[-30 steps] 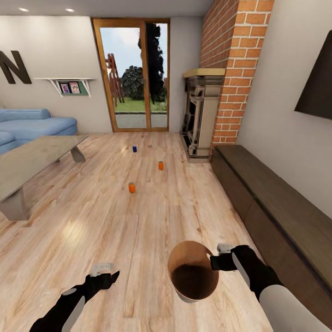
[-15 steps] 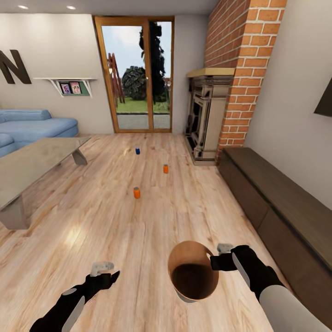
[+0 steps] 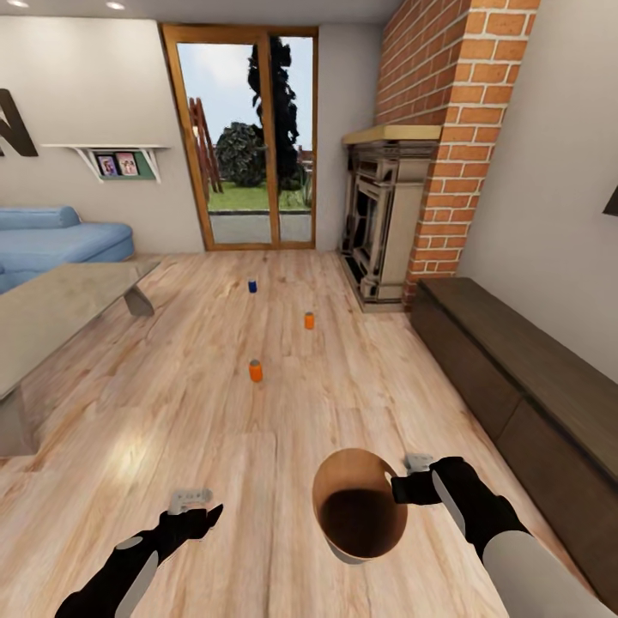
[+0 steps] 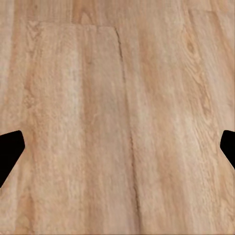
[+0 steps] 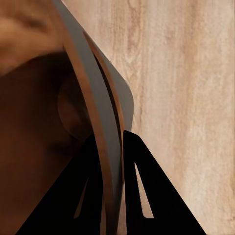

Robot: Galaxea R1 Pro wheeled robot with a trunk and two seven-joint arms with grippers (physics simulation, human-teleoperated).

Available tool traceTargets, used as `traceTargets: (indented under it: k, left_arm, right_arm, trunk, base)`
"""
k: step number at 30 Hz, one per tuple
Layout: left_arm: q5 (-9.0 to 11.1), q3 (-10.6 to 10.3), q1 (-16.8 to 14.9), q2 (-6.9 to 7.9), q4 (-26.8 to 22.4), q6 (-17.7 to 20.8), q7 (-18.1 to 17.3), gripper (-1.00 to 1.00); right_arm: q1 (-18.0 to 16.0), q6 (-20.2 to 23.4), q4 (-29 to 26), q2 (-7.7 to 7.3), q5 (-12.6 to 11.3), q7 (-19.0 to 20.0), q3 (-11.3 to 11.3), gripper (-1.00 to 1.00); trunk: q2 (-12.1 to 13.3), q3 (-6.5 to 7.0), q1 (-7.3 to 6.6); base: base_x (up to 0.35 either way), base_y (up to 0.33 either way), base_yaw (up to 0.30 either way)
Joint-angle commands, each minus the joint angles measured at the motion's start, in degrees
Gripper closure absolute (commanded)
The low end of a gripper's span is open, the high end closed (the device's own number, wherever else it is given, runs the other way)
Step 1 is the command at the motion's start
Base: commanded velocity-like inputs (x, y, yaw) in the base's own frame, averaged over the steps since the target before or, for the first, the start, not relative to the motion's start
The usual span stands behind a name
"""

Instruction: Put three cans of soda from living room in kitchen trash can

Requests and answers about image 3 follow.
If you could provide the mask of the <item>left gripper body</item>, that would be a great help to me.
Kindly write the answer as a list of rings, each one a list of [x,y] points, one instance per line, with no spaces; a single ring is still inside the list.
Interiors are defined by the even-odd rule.
[[[162,525],[173,531],[174,552],[186,540],[200,540],[207,534],[207,509],[188,509],[175,516],[169,516],[164,511],[159,520],[159,526]]]

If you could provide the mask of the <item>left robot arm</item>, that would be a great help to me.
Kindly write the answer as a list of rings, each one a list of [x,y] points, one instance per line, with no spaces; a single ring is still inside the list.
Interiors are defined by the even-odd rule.
[[[55,618],[130,618],[152,584],[157,567],[186,540],[200,540],[215,526],[223,504],[207,509],[188,509],[186,504],[209,502],[208,488],[175,490],[159,525],[120,542],[106,564],[83,586],[71,593]]]

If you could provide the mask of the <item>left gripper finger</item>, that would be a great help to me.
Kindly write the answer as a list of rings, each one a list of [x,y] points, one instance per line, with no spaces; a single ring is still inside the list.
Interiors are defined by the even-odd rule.
[[[221,512],[223,511],[223,504],[220,504],[215,509],[207,512],[207,530],[209,527],[215,526],[216,522],[220,518]]]

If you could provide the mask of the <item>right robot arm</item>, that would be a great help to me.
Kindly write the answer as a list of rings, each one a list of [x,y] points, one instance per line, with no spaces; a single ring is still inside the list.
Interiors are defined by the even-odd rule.
[[[397,504],[443,502],[477,555],[510,618],[618,618],[521,524],[512,504],[479,480],[463,457],[406,454],[391,478]]]

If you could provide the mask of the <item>trash can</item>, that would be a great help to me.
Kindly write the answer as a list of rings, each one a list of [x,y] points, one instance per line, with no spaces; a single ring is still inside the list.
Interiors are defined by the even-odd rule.
[[[384,557],[403,539],[408,504],[397,504],[385,477],[398,477],[379,455],[347,448],[330,454],[312,484],[315,518],[333,554],[349,565]]]

